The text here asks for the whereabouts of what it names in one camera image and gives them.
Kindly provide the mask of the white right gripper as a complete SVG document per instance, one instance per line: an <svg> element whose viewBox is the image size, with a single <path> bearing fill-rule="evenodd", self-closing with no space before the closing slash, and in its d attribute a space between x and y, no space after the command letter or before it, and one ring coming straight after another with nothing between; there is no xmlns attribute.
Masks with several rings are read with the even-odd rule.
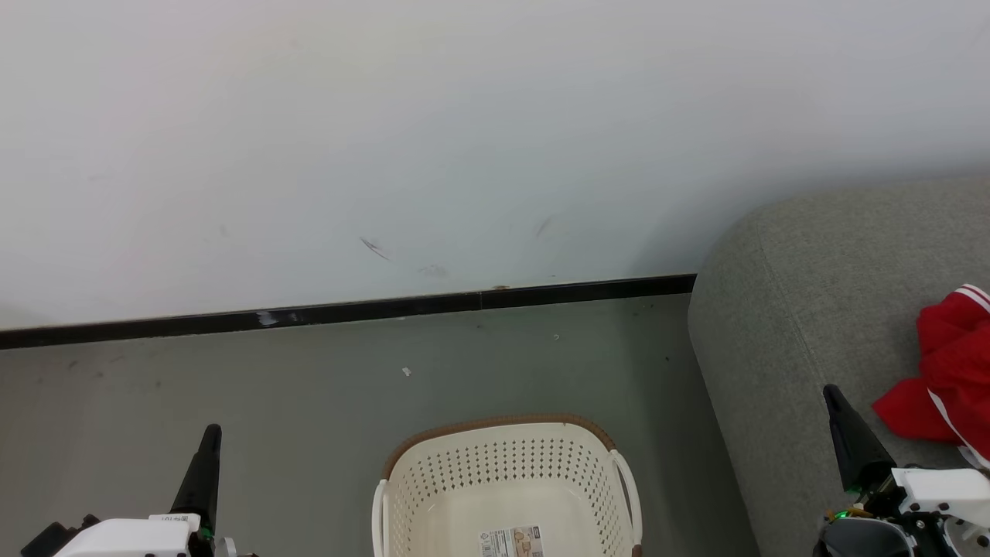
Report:
<svg viewBox="0 0 990 557"><path fill-rule="evenodd" d="M824 385L828 430L844 491L864 494L855 556L986 556L988 472L896 468L836 384Z"/></svg>

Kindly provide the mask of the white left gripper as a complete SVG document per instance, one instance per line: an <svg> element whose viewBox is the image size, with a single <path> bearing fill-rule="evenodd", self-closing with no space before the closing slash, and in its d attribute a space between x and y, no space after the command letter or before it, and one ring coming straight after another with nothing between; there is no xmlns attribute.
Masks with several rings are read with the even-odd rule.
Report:
<svg viewBox="0 0 990 557"><path fill-rule="evenodd" d="M56 556L213 556L220 486L219 424L206 427L171 505L148 518L86 516Z"/></svg>

